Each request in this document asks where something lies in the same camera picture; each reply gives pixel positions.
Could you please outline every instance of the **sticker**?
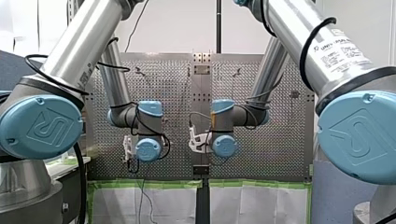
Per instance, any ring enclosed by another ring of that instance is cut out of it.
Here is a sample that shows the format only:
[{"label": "sticker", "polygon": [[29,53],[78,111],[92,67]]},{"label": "sticker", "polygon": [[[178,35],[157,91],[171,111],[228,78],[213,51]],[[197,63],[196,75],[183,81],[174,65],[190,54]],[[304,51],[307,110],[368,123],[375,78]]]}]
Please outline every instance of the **sticker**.
[{"label": "sticker", "polygon": [[341,73],[353,65],[371,63],[351,40],[336,36],[333,40],[323,41],[312,48],[320,59],[321,67],[330,73]]}]

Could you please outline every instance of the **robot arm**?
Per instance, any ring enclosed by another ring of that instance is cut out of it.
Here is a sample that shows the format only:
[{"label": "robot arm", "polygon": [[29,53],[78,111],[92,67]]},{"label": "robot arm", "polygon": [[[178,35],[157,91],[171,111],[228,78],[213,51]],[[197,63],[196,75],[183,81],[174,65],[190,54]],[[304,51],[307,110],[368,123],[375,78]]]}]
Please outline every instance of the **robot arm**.
[{"label": "robot arm", "polygon": [[[20,159],[44,160],[64,153],[80,137],[84,106],[81,94],[95,65],[120,65],[116,43],[109,43],[120,20],[126,20],[140,0],[87,0],[41,67],[42,74],[23,77],[0,105],[0,148]],[[129,97],[125,76],[101,68],[110,102],[109,121],[139,132],[137,155],[153,161],[161,152],[162,105]]]},{"label": "robot arm", "polygon": [[235,0],[268,23],[305,85],[318,96],[318,139],[339,169],[360,180],[396,184],[396,68],[375,67],[308,0]]},{"label": "robot arm", "polygon": [[233,127],[257,127],[268,122],[268,99],[282,77],[288,58],[282,44],[272,38],[247,103],[236,105],[233,100],[213,102],[211,148],[217,156],[228,158],[237,150]]}]

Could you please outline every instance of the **metal backboard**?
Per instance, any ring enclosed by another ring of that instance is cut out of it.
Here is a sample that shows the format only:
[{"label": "metal backboard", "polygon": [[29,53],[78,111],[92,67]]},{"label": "metal backboard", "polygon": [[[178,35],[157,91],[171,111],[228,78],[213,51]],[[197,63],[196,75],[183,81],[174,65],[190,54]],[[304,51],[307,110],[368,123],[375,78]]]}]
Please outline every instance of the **metal backboard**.
[{"label": "metal backboard", "polygon": [[[155,99],[163,102],[164,131],[172,142],[172,152],[163,161],[141,166],[140,176],[148,179],[193,179],[193,155],[189,149],[189,113],[195,88],[192,87],[193,54],[121,54],[134,101]],[[233,98],[244,103],[257,75],[262,55],[216,55],[209,62],[211,99]],[[290,97],[299,92],[298,98]],[[255,178],[281,181],[309,180],[312,163],[314,119],[313,93],[300,80],[291,63],[282,84],[274,91],[271,121],[256,131],[235,128],[240,149],[220,167],[211,167],[211,178]],[[111,127],[106,121],[108,102],[99,74],[92,76],[92,96],[87,101],[93,133],[88,133],[95,157],[90,179],[129,178],[122,163],[123,136],[129,130]]]}]

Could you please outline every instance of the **white wall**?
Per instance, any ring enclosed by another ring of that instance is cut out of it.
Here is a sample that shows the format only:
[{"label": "white wall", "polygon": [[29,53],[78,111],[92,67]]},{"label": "white wall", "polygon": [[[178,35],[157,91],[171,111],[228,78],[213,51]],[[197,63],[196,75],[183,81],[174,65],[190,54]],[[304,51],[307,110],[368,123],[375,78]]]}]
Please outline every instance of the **white wall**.
[{"label": "white wall", "polygon": [[[116,35],[124,50],[128,35],[143,4]],[[232,0],[222,1],[222,50],[224,53],[264,53],[269,35],[247,8]],[[132,37],[130,52],[216,51],[215,0],[150,0]]]},{"label": "white wall", "polygon": [[[117,28],[122,51],[142,6],[138,4],[130,19]],[[222,6],[223,52],[264,53],[269,35],[248,9],[233,0],[223,0]],[[66,0],[0,0],[2,50],[48,54],[65,28]],[[150,0],[128,51],[216,51],[216,1]]]},{"label": "white wall", "polygon": [[394,0],[318,0],[324,15],[337,25],[377,65],[396,64]]}]

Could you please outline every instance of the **metal pole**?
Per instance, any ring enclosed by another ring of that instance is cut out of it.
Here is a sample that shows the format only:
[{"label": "metal pole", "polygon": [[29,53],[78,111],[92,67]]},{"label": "metal pole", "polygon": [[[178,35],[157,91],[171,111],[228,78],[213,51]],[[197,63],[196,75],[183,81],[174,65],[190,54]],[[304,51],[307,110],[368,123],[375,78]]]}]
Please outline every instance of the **metal pole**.
[{"label": "metal pole", "polygon": [[217,0],[216,9],[216,53],[221,53],[221,0]]}]

